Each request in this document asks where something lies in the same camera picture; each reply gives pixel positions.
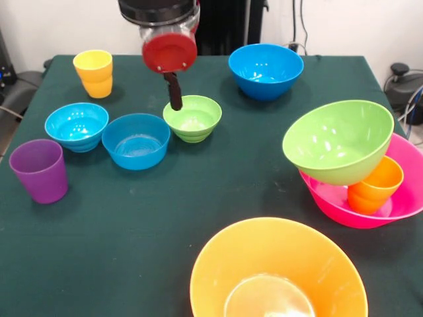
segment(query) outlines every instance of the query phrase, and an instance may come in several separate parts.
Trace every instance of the black cable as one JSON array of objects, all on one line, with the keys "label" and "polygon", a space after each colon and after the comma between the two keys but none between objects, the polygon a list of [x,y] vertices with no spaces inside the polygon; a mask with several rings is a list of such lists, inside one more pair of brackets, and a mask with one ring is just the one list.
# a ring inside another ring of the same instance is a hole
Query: black cable
[{"label": "black cable", "polygon": [[304,17],[303,17],[303,0],[299,3],[299,16],[301,17],[301,24],[303,25],[303,30],[305,33],[305,39],[304,39],[304,47],[307,47],[307,40],[309,39],[309,33],[307,32],[307,29],[304,25]]},{"label": "black cable", "polygon": [[295,16],[295,0],[292,0],[293,41],[297,39],[297,17]]}]

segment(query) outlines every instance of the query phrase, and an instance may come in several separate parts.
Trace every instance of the green tablecloth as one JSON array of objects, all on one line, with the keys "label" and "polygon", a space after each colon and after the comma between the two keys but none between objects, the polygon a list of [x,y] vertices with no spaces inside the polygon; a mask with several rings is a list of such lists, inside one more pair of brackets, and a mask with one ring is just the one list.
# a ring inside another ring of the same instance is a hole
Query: green tablecloth
[{"label": "green tablecloth", "polygon": [[[350,98],[388,106],[385,95],[362,57],[304,60],[295,86],[262,104],[240,93],[226,57],[199,57],[180,83],[183,94],[221,104],[211,137],[197,145],[173,137],[164,161],[142,172],[118,168],[102,145],[65,151],[68,194],[38,205],[10,170],[10,152],[46,137],[44,120],[56,108],[89,101],[72,57],[56,57],[0,164],[0,316],[190,316],[190,273],[202,246],[259,216],[293,219],[334,240],[362,276],[371,317],[421,316],[423,217],[374,230],[334,223],[281,151],[286,129],[309,110]],[[161,115],[166,84],[140,57],[116,56],[114,80],[112,96],[98,101],[111,120]]]}]

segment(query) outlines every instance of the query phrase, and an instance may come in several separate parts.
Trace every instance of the light green bowl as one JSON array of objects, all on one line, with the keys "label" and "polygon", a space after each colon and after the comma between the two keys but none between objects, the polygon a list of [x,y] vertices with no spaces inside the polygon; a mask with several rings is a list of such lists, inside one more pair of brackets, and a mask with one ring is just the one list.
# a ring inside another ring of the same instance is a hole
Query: light green bowl
[{"label": "light green bowl", "polygon": [[282,149],[288,160],[312,178],[351,185],[379,164],[393,130],[393,116],[385,107],[366,100],[345,100],[299,118],[286,132]]},{"label": "light green bowl", "polygon": [[183,141],[198,143],[208,137],[222,117],[222,109],[213,99],[204,96],[183,96],[182,109],[174,111],[168,103],[163,119]]}]

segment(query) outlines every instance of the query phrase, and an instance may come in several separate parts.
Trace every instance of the yellow cup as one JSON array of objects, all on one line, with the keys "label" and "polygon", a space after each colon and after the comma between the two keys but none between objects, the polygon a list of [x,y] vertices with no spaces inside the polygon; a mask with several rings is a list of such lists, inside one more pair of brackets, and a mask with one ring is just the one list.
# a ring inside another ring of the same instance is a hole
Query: yellow cup
[{"label": "yellow cup", "polygon": [[348,187],[348,203],[352,210],[371,215],[387,202],[403,180],[401,166],[385,155],[366,179]]},{"label": "yellow cup", "polygon": [[112,54],[102,50],[85,51],[75,56],[73,65],[92,98],[105,98],[112,93]]}]

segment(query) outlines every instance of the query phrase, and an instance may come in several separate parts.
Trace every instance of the cup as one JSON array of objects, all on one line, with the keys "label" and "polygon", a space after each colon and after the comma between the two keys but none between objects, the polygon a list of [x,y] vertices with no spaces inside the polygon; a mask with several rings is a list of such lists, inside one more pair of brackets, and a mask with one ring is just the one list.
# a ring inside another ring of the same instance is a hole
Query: cup
[{"label": "cup", "polygon": [[112,93],[112,54],[102,50],[85,51],[75,56],[73,65],[90,97],[105,98]]},{"label": "cup", "polygon": [[9,165],[37,203],[54,203],[67,192],[63,149],[55,141],[38,139],[20,145]]},{"label": "cup", "polygon": [[401,166],[385,155],[367,178],[348,187],[348,203],[355,212],[371,215],[386,203],[403,180]]}]

